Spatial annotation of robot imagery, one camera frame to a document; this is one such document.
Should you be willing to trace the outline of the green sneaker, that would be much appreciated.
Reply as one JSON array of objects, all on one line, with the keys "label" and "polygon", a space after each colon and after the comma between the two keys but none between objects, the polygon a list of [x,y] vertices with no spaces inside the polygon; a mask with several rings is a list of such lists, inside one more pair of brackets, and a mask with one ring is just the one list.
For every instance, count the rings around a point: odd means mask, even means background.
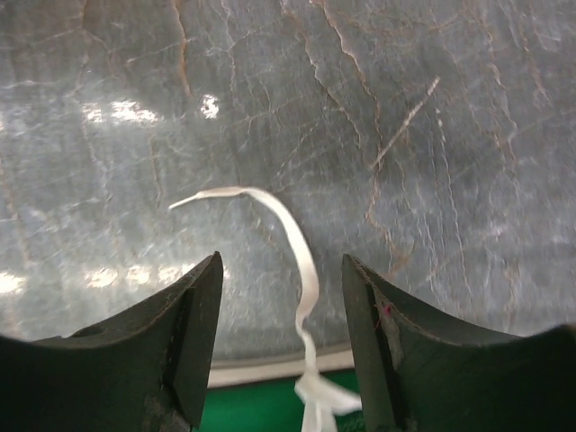
[{"label": "green sneaker", "polygon": [[201,431],[299,431],[303,403],[294,391],[304,354],[212,363]]}]

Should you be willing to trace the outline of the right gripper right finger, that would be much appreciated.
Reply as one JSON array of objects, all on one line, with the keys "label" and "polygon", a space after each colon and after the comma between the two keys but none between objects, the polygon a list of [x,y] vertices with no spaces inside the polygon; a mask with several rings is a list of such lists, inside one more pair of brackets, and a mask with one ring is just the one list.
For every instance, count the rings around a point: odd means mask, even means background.
[{"label": "right gripper right finger", "polygon": [[574,430],[572,324],[513,336],[449,315],[353,256],[341,272],[368,430]]}]

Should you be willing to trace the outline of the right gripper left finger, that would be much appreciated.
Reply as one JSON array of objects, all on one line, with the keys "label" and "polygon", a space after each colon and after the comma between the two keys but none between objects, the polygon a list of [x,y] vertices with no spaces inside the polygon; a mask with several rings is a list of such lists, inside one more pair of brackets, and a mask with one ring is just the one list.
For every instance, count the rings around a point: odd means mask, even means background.
[{"label": "right gripper left finger", "polygon": [[2,430],[196,430],[222,284],[214,253],[167,288],[69,337],[2,337]]}]

